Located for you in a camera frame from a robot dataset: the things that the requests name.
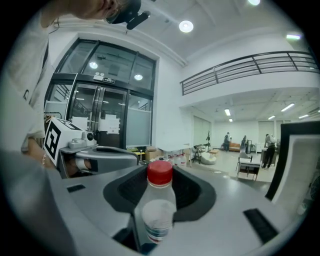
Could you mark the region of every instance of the glass door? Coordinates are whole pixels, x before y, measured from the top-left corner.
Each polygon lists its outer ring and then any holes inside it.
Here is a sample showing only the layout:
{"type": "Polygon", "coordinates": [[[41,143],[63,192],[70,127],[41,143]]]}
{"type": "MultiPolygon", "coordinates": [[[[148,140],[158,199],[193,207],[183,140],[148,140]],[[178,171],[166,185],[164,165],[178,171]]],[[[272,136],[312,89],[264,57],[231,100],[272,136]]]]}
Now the glass door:
{"type": "Polygon", "coordinates": [[[126,97],[126,91],[77,83],[67,120],[92,131],[100,146],[124,149],[126,97]]]}
{"type": "Polygon", "coordinates": [[[101,88],[95,122],[95,131],[100,146],[125,148],[126,97],[126,91],[108,87],[101,88]]]}
{"type": "Polygon", "coordinates": [[[95,131],[101,86],[78,83],[72,95],[67,120],[86,131],[95,131]]]}

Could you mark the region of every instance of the glass wall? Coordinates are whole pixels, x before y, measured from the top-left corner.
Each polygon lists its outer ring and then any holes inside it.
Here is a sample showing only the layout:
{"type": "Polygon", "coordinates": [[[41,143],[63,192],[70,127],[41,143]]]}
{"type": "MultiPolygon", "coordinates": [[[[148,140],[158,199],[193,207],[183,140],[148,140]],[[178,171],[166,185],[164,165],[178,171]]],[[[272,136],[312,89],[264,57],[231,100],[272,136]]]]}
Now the glass wall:
{"type": "Polygon", "coordinates": [[[154,62],[137,56],[131,72],[130,84],[152,90],[154,62]]]}
{"type": "Polygon", "coordinates": [[[96,43],[79,40],[58,72],[78,73],[85,65],[85,75],[99,75],[153,91],[156,66],[154,60],[118,45],[99,42],[96,46],[96,43]]]}
{"type": "Polygon", "coordinates": [[[64,119],[67,102],[70,97],[72,84],[51,84],[52,88],[49,99],[45,102],[45,114],[56,113],[55,116],[64,119]]]}
{"type": "Polygon", "coordinates": [[[135,54],[107,45],[99,45],[89,60],[84,74],[129,82],[135,54]]]}
{"type": "Polygon", "coordinates": [[[79,42],[64,61],[60,73],[78,73],[88,53],[94,48],[94,42],[79,42]]]}
{"type": "Polygon", "coordinates": [[[151,135],[151,103],[152,101],[139,96],[129,96],[126,124],[126,146],[149,146],[151,135]]]}

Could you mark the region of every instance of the balcony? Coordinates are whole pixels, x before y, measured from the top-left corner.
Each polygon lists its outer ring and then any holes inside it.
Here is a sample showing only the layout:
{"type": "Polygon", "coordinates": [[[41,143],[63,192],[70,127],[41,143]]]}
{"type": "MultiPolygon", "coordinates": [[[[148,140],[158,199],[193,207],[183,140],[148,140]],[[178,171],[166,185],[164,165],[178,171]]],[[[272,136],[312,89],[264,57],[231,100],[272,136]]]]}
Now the balcony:
{"type": "Polygon", "coordinates": [[[278,72],[320,74],[313,55],[303,51],[272,51],[236,58],[197,73],[181,83],[182,95],[226,81],[278,72]]]}

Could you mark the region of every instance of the white wall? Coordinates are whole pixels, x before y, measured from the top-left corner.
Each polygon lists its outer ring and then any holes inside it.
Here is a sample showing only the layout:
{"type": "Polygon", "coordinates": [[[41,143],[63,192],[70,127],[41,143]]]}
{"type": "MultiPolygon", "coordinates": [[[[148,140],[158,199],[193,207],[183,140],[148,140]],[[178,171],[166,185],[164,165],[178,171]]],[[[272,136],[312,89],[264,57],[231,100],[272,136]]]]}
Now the white wall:
{"type": "Polygon", "coordinates": [[[181,67],[166,57],[157,63],[153,103],[152,145],[183,145],[190,143],[189,112],[179,108],[182,91],[179,85],[181,67]]]}
{"type": "Polygon", "coordinates": [[[259,127],[257,121],[216,122],[212,134],[212,146],[220,148],[227,132],[230,133],[233,143],[241,144],[245,135],[248,140],[252,141],[252,144],[258,143],[259,140],[259,127]]]}
{"type": "Polygon", "coordinates": [[[218,46],[213,46],[201,55],[189,58],[189,65],[183,69],[183,80],[215,65],[240,57],[275,51],[293,51],[283,35],[278,33],[249,36],[218,46]]]}
{"type": "Polygon", "coordinates": [[[319,85],[320,75],[313,72],[258,74],[226,81],[184,95],[181,98],[181,106],[187,107],[230,94],[279,88],[319,88],[319,85]]]}

